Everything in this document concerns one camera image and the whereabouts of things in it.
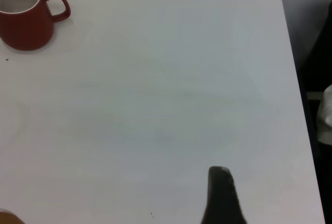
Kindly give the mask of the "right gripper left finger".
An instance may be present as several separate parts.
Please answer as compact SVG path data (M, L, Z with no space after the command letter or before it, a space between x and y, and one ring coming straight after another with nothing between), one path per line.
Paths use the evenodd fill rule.
M24 224L14 213L5 209L0 210L0 224Z

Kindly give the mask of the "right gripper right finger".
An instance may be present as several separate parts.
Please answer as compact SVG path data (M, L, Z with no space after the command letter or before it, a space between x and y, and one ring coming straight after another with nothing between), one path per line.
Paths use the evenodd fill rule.
M209 168L207 192L202 224L246 224L234 179L226 167Z

